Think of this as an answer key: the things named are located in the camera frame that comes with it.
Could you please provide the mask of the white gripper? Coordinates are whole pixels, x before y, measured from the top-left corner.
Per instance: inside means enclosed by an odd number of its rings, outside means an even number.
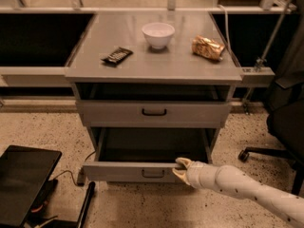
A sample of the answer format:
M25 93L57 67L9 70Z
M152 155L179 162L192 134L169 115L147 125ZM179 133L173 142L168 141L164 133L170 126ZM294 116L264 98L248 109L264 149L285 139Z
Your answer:
M200 161L191 161L187 158L176 158L176 163L183 165L186 171L173 168L172 172L187 185L196 189L219 189L216 184L217 167Z

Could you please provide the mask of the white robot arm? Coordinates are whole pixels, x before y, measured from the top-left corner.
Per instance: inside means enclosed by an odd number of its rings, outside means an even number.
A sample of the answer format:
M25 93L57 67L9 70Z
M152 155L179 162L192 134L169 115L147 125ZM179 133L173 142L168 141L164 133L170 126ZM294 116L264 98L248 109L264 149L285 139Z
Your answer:
M293 228L304 228L304 199L252 179L232 165L213 164L177 158L172 172L187 185L209 189L223 195L251 200Z

